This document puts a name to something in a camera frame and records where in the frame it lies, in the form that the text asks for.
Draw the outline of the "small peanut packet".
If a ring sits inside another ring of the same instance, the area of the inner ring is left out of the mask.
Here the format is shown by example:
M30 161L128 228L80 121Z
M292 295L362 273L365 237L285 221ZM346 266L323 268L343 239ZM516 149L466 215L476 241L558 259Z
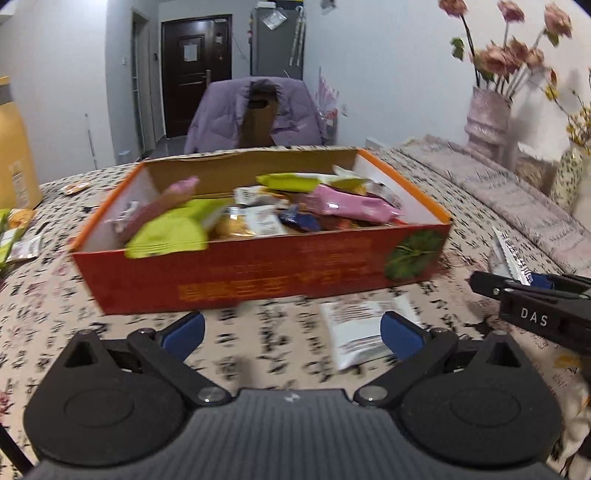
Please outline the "small peanut packet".
M91 183L88 181L80 181L75 183L70 183L63 186L60 192L65 196L73 196L77 195L85 190L87 190L91 186Z

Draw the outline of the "pink snack packet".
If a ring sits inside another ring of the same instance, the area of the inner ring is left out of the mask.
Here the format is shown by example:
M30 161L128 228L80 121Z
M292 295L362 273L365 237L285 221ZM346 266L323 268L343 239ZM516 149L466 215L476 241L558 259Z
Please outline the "pink snack packet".
M302 194L301 206L320 216L386 224L398 219L402 212L382 198L348 193L321 184L311 193Z

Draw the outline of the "glass jar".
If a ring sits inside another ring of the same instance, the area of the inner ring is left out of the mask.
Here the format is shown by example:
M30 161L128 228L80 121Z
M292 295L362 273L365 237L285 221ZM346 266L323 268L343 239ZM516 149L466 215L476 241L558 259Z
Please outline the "glass jar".
M548 196L559 161L549 158L533 147L519 142L514 162L514 173L520 179Z

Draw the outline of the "pink textured vase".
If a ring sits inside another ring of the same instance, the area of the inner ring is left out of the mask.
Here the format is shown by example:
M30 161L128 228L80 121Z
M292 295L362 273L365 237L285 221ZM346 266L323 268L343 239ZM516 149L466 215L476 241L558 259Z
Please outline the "pink textured vase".
M474 87L464 127L467 146L498 162L506 145L511 103L503 95Z

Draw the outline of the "rice cracker snack packet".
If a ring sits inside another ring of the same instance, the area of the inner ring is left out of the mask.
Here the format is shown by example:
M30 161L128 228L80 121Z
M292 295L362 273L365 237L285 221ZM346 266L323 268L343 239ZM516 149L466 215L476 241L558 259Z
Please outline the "rice cracker snack packet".
M276 208L270 205L229 206L224 209L209 232L211 239L267 238L284 235L287 235L287 229L281 224Z

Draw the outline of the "yellow thermos bottle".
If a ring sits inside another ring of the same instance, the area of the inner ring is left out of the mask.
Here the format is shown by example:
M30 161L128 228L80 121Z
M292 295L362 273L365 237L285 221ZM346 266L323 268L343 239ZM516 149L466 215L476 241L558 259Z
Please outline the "yellow thermos bottle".
M1 78L0 162L1 207L36 208L42 193L9 76Z

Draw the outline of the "purple jacket on chair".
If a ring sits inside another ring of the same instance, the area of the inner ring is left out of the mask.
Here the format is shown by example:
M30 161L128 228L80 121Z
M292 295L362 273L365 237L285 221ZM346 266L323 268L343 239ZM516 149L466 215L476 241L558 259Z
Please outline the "purple jacket on chair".
M188 128L184 153L325 144L325 122L303 81L245 77L206 88Z

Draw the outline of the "white snack packet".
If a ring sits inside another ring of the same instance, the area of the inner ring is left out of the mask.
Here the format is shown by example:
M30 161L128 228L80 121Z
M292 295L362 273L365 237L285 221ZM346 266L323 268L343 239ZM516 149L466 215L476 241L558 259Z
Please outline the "white snack packet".
M533 275L506 232L493 229L493 243L488 256L489 272L530 286Z
M329 331L332 363L338 371L392 354L381 337L381 320L388 311L402 314L424 328L408 294L386 301L339 300L322 303L320 315Z

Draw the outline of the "green snack bar packet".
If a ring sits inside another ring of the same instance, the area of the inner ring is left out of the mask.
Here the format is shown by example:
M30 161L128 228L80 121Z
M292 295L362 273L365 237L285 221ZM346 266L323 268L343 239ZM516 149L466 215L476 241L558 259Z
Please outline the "green snack bar packet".
M204 251L209 232L232 205L231 198L191 199L168 210L144 224L126 243L125 257L144 259Z

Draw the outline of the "dried pink roses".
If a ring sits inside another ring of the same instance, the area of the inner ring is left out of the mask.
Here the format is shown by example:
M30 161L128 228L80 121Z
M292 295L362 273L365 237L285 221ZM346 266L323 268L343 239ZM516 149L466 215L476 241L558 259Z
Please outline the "dried pink roses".
M525 21L525 13L514 1L499 1L497 8L504 21L504 33L500 42L490 41L478 49L467 22L468 5L464 1L440 1L439 8L447 16L459 20L464 28L462 37L450 41L452 56L473 65L475 86L485 88L512 102L517 93L533 78L543 75L546 85L542 91L551 102L558 100L558 76L545 63L545 54L540 42L546 39L558 47L560 40L572 37L570 16L554 3L544 8L544 25L532 45L511 37L510 27Z

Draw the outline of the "yellow flower branches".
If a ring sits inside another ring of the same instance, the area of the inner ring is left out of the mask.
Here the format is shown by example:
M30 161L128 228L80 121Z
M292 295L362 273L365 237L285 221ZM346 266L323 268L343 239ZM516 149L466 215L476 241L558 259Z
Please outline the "yellow flower branches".
M590 101L584 100L575 89L561 91L558 74L548 69L546 83L542 88L546 99L565 117L565 132L569 141L590 153Z

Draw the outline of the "floral small vase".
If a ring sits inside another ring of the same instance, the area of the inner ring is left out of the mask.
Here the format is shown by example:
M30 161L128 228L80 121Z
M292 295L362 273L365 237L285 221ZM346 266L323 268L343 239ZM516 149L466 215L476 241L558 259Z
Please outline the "floral small vase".
M571 214L578 198L582 179L590 163L588 149L571 142L563 152L550 188L549 198L562 210Z

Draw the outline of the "grey refrigerator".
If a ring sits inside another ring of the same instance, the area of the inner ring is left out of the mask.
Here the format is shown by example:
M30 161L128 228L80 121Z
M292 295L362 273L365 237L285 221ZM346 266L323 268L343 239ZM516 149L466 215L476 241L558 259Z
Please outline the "grey refrigerator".
M250 13L250 75L304 77L303 1L259 1Z

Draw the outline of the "white flat snack packet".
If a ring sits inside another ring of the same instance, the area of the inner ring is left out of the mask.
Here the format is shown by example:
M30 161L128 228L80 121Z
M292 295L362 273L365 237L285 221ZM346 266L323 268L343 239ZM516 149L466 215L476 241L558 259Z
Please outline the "white flat snack packet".
M320 315L329 331L332 363L338 371L392 354L381 337L381 320L388 311L402 314L424 328L408 294L386 301L339 300L322 303Z

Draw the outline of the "dark entrance door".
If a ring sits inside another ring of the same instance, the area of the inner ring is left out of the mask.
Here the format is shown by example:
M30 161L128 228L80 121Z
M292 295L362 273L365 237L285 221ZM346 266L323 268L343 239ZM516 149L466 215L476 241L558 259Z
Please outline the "dark entrance door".
M208 85L231 77L229 15L163 22L161 85L165 135L186 135Z

